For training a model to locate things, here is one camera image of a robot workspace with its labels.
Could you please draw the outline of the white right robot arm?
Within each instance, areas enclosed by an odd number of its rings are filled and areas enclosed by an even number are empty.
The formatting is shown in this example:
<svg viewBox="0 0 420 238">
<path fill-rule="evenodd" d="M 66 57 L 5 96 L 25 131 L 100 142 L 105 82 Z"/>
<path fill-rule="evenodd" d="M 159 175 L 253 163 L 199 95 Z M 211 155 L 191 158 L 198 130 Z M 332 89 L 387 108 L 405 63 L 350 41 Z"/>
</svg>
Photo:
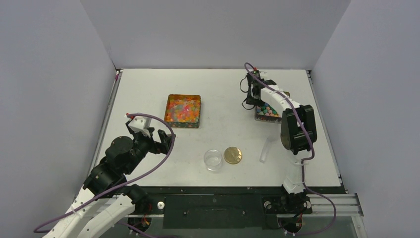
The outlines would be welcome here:
<svg viewBox="0 0 420 238">
<path fill-rule="evenodd" d="M 299 206 L 295 194 L 306 190 L 305 164 L 315 157 L 317 130 L 314 109 L 311 105 L 303 105 L 291 99 L 273 80 L 264 80 L 258 70 L 247 73 L 246 79 L 246 104 L 254 107 L 268 104 L 281 112 L 278 136 L 293 158 L 290 159 L 291 167 L 282 185 L 288 193 L 280 197 L 279 205 L 284 211 L 291 212 Z"/>
</svg>

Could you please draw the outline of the aluminium rail frame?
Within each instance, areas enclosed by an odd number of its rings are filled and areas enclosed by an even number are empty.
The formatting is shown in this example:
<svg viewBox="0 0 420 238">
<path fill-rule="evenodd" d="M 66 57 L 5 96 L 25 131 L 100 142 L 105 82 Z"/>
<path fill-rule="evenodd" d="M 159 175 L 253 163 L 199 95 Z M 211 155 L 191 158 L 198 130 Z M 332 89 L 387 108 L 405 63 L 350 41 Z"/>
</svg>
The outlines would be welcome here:
<svg viewBox="0 0 420 238">
<path fill-rule="evenodd" d="M 312 204 L 310 216 L 332 217 L 334 209 L 332 204 L 318 195 L 308 195 Z M 326 194 L 335 205 L 337 217 L 364 216 L 358 195 L 353 194 Z"/>
</svg>

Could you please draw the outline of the clear round plastic container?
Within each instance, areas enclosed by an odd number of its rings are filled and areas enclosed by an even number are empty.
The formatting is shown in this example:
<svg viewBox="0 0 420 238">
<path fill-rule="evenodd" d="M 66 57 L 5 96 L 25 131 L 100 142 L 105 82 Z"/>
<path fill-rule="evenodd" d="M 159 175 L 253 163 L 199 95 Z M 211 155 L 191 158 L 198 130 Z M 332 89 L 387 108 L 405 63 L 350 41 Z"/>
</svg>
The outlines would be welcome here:
<svg viewBox="0 0 420 238">
<path fill-rule="evenodd" d="M 209 171 L 216 172 L 222 167 L 222 154 L 218 150 L 208 150 L 204 154 L 203 161 Z"/>
</svg>

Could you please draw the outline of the tin of pastel star candies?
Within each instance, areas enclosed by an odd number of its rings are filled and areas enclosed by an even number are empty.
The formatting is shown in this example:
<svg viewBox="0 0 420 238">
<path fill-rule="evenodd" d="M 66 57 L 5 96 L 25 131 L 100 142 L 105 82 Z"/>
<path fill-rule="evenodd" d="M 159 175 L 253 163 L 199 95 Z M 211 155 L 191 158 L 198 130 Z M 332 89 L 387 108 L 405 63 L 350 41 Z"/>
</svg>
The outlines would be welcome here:
<svg viewBox="0 0 420 238">
<path fill-rule="evenodd" d="M 276 108 L 272 107 L 270 104 L 262 100 L 262 96 L 268 96 L 269 94 L 273 94 L 270 90 L 262 90 L 260 101 L 258 105 L 255 106 L 254 109 L 254 118 L 257 121 L 263 121 L 263 122 L 272 122 L 272 123 L 281 123 L 282 120 L 282 114 L 283 111 L 287 108 L 290 108 L 290 105 L 285 101 L 283 97 L 278 95 L 277 93 L 274 93 L 275 96 L 277 96 L 280 99 L 280 107 L 279 110 L 276 110 Z"/>
</svg>

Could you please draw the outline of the clear plastic scoop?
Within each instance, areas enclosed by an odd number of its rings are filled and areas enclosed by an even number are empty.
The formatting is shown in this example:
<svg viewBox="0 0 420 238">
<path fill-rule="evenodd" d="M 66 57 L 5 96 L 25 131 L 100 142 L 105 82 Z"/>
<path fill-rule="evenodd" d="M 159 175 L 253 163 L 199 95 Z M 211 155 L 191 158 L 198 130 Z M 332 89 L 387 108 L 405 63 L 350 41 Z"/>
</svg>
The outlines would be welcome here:
<svg viewBox="0 0 420 238">
<path fill-rule="evenodd" d="M 266 159 L 267 159 L 267 156 L 268 156 L 268 153 L 269 153 L 270 147 L 271 147 L 271 145 L 272 145 L 272 142 L 273 142 L 273 139 L 269 136 L 269 137 L 266 139 L 266 141 L 265 141 L 265 143 L 264 143 L 264 145 L 263 145 L 263 148 L 262 148 L 261 154 L 260 154 L 259 161 L 260 161 L 261 163 L 265 163 L 265 162 L 266 162 Z"/>
</svg>

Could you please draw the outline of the gold round lid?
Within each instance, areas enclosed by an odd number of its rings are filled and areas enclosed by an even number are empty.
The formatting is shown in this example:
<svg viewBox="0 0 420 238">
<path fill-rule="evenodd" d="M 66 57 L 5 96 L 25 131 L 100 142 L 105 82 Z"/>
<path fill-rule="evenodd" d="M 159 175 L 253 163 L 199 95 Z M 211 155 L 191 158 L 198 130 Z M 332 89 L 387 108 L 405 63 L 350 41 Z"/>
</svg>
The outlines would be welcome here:
<svg viewBox="0 0 420 238">
<path fill-rule="evenodd" d="M 225 161 L 229 164 L 238 164 L 242 160 L 242 152 L 237 147 L 228 147 L 223 153 Z"/>
</svg>

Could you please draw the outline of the tin of translucent star candies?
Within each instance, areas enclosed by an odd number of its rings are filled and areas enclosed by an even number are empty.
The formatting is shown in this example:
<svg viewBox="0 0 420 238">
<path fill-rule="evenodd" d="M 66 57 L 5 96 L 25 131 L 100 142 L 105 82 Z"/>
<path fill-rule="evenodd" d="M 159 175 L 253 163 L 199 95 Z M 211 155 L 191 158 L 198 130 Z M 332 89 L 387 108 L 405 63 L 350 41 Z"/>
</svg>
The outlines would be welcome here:
<svg viewBox="0 0 420 238">
<path fill-rule="evenodd" d="M 199 128 L 201 104 L 200 95 L 170 94 L 164 120 L 173 128 Z"/>
</svg>

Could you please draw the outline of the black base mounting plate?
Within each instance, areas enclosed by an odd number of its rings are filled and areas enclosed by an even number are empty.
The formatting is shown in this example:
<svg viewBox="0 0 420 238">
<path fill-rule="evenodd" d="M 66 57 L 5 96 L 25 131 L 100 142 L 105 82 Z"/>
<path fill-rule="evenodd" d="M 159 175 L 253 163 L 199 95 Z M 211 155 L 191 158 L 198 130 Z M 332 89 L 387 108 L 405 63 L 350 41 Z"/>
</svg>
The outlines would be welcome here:
<svg viewBox="0 0 420 238">
<path fill-rule="evenodd" d="M 147 186 L 141 208 L 128 224 L 146 231 L 163 219 L 165 229 L 300 228 L 304 215 L 332 206 L 312 192 L 288 194 L 282 187 Z"/>
</svg>

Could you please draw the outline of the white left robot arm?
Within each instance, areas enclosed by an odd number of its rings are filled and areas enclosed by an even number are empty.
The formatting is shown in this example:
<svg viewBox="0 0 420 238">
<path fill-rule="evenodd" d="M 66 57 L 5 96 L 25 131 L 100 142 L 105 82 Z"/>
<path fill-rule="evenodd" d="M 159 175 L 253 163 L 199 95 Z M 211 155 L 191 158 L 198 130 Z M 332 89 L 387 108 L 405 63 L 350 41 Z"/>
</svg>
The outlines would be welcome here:
<svg viewBox="0 0 420 238">
<path fill-rule="evenodd" d="M 117 221 L 133 212 L 151 210 L 147 193 L 128 181 L 148 153 L 169 156 L 174 134 L 158 130 L 159 142 L 153 140 L 154 128 L 131 131 L 132 138 L 120 136 L 106 150 L 83 183 L 77 197 L 47 238 L 97 238 Z"/>
</svg>

